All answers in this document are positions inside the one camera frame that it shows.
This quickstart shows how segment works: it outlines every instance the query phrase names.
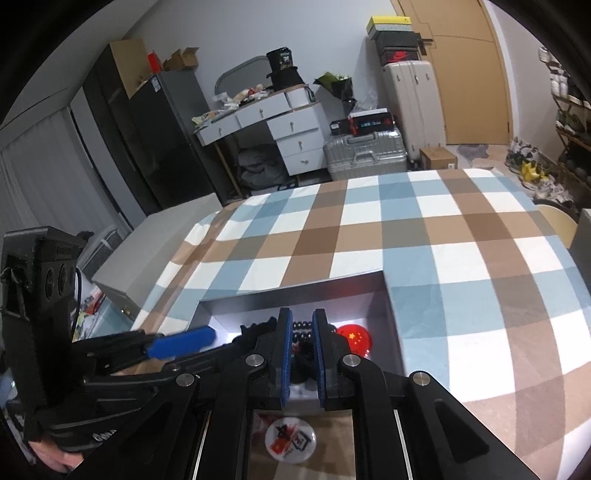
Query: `open box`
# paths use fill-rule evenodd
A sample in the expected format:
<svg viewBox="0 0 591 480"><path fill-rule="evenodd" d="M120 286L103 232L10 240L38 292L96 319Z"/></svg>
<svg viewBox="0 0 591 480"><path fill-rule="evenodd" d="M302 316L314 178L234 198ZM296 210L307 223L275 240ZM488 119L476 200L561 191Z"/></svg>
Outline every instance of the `open box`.
<svg viewBox="0 0 591 480"><path fill-rule="evenodd" d="M189 328L209 325L217 332L211 348L231 342L240 335L240 325L266 322L288 307L294 322L309 322L316 309L324 309L329 323L339 327L356 323L367 328L372 338L368 358L383 371L404 375L394 314L384 273L375 271L354 277L335 278L275 290L258 291L199 303ZM296 408L320 410L316 383L290 386L287 411Z"/></svg>

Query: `red round badge with yellow stars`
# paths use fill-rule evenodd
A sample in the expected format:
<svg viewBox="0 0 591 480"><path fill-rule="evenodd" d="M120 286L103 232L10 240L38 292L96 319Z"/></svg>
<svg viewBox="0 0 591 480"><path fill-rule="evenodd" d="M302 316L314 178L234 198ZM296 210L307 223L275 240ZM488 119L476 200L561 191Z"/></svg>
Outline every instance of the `red round badge with yellow stars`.
<svg viewBox="0 0 591 480"><path fill-rule="evenodd" d="M371 335L361 325L350 323L336 329L336 333L344 336L349 342L351 353L368 356L371 350Z"/></svg>

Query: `white desk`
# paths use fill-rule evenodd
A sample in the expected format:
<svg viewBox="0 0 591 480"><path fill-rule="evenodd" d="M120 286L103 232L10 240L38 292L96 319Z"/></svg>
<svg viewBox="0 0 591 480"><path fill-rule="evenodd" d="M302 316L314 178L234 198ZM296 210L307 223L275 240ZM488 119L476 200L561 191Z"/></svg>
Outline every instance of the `white desk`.
<svg viewBox="0 0 591 480"><path fill-rule="evenodd" d="M307 86L297 85L245 105L195 134L201 145L214 144L217 154L240 193L216 142L242 128L266 121L290 175L326 166L323 147L330 126L320 102L310 103Z"/></svg>

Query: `wooden door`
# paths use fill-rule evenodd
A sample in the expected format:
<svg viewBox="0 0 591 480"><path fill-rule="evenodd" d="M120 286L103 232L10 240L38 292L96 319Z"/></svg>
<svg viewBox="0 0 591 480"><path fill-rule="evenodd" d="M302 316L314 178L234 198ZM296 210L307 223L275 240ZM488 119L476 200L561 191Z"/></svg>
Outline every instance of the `wooden door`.
<svg viewBox="0 0 591 480"><path fill-rule="evenodd" d="M512 135L505 65L480 0L391 0L425 45L433 65L447 143L507 145Z"/></svg>

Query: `desk leg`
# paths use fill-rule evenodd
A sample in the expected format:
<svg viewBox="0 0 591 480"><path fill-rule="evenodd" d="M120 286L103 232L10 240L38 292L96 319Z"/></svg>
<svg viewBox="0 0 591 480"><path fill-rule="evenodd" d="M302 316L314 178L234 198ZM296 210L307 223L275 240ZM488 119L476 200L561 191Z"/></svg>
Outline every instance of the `desk leg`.
<svg viewBox="0 0 591 480"><path fill-rule="evenodd" d="M242 191L240 190L240 187L238 186L238 183L236 182L234 175L232 175L232 171L230 170L230 167L228 167L228 164L226 163L226 158L223 156L223 153L220 150L220 147L217 145L217 142L214 142L213 146L216 147L217 155L220 157L220 160L222 160L222 165L226 169L226 172L227 172L228 176L230 177L230 180L232 181L232 185L234 185L234 188L238 192L238 195L240 195L240 197L244 198L244 195L242 194Z"/></svg>

